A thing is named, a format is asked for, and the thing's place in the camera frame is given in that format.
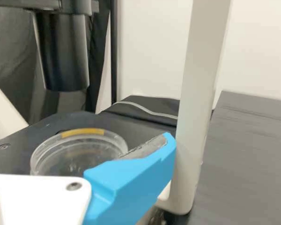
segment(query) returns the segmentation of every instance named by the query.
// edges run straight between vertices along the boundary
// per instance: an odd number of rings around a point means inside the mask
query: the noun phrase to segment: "petri dish lid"
[[[83,176],[86,169],[128,152],[118,134],[98,128],[74,129],[41,143],[30,158],[31,175]]]

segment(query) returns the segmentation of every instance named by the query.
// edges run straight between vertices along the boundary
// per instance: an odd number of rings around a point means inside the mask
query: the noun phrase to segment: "clear plastic cover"
[[[69,130],[40,144],[30,159],[30,174],[82,176],[86,169],[128,152],[116,133],[97,128]]]

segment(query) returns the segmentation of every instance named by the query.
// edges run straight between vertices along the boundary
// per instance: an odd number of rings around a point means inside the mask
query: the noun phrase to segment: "metal screw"
[[[2,144],[0,145],[0,150],[5,150],[10,146],[10,144]]]
[[[73,182],[67,186],[68,191],[76,191],[82,187],[81,183]]]

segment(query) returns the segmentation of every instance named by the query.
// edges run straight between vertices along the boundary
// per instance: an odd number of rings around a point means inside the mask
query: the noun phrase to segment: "white vertical pole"
[[[167,201],[157,206],[188,213],[193,204],[214,99],[230,0],[193,0],[177,124],[177,158]]]

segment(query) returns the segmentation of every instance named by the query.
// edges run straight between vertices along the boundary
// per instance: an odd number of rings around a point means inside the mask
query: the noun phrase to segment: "yellow tape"
[[[61,133],[61,138],[66,138],[73,135],[86,135],[86,134],[104,135],[104,130],[98,128],[82,128],[82,129],[68,130]]]

